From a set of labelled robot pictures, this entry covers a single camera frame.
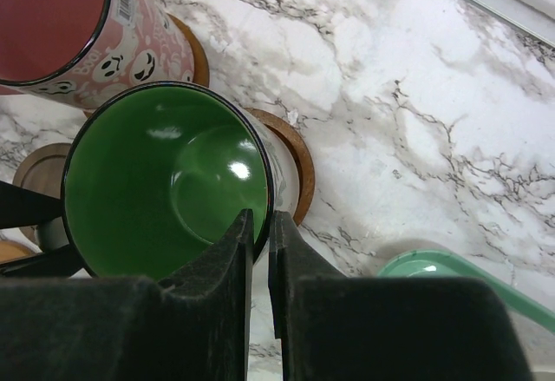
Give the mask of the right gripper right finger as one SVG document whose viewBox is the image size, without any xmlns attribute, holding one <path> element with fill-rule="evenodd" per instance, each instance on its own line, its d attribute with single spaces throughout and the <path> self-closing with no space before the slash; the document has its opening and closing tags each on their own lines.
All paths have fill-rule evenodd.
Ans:
<svg viewBox="0 0 555 381">
<path fill-rule="evenodd" d="M 348 277 L 276 212 L 268 284 L 287 380 L 529 380 L 500 298 L 469 278 Z"/>
</svg>

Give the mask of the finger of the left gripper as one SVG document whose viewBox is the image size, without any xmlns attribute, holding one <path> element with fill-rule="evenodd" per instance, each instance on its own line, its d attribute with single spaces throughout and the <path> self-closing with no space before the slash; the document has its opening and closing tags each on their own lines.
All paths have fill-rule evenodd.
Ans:
<svg viewBox="0 0 555 381">
<path fill-rule="evenodd" d="M 70 245 L 47 253 L 1 264 L 4 278 L 71 277 L 83 268 L 81 256 Z"/>
<path fill-rule="evenodd" d="M 40 225 L 61 216 L 61 200 L 1 182 L 1 228 Z"/>
</svg>

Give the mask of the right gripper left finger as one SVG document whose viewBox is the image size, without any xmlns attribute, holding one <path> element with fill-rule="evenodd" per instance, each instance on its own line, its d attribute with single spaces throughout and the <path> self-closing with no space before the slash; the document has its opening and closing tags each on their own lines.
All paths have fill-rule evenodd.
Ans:
<svg viewBox="0 0 555 381">
<path fill-rule="evenodd" d="M 253 215 L 161 281 L 1 281 L 4 380 L 243 380 Z"/>
</svg>

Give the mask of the light wooden coaster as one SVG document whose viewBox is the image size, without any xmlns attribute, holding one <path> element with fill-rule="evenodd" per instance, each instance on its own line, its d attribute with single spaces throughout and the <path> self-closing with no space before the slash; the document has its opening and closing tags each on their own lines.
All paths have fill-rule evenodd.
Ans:
<svg viewBox="0 0 555 381">
<path fill-rule="evenodd" d="M 36 256 L 35 251 L 12 240 L 1 240 L 0 252 L 1 273 L 7 273 L 9 270 L 26 266 L 29 260 Z"/>
</svg>

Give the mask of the mint green tray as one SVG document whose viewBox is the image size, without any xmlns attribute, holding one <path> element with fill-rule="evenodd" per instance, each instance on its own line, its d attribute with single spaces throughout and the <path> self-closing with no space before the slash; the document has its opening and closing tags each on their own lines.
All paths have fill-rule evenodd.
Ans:
<svg viewBox="0 0 555 381">
<path fill-rule="evenodd" d="M 442 250 L 417 249 L 395 256 L 378 277 L 461 277 L 486 283 L 516 313 L 554 333 L 554 312 L 460 255 Z"/>
</svg>

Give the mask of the green mug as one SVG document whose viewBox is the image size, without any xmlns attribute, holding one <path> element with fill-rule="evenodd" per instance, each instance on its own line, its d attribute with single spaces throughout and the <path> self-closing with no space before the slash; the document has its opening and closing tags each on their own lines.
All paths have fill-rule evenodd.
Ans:
<svg viewBox="0 0 555 381">
<path fill-rule="evenodd" d="M 168 277 L 218 242 L 243 210 L 259 256 L 275 208 L 271 163 L 246 109 L 186 82 L 122 92 L 75 137 L 62 221 L 94 277 Z"/>
</svg>

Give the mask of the red pink mug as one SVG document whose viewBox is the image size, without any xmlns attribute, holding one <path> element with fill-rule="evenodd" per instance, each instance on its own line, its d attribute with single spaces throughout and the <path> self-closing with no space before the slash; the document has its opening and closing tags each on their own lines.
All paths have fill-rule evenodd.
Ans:
<svg viewBox="0 0 555 381">
<path fill-rule="evenodd" d="M 1 0 L 1 92 L 94 111 L 146 82 L 191 82 L 192 48 L 154 0 Z"/>
</svg>

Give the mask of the brown ringed wooden coaster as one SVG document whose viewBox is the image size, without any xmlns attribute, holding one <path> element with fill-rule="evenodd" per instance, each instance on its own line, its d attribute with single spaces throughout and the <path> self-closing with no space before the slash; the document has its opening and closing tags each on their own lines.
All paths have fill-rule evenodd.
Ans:
<svg viewBox="0 0 555 381">
<path fill-rule="evenodd" d="M 168 16 L 179 28 L 179 30 L 192 48 L 194 60 L 192 82 L 208 88 L 210 86 L 210 68 L 203 46 L 199 42 L 199 39 L 194 35 L 194 33 L 185 23 L 179 20 L 176 16 L 173 16 L 171 14 L 169 14 Z"/>
</svg>

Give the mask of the dark brown wooden coaster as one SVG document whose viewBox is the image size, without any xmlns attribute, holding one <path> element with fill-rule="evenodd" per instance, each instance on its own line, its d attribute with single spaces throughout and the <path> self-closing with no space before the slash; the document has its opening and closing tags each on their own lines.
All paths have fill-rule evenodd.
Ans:
<svg viewBox="0 0 555 381">
<path fill-rule="evenodd" d="M 40 225 L 19 227 L 44 252 L 69 243 L 62 221 L 62 178 L 70 149 L 68 143 L 55 143 L 35 150 L 17 168 L 11 183 L 61 200 L 60 217 Z"/>
</svg>

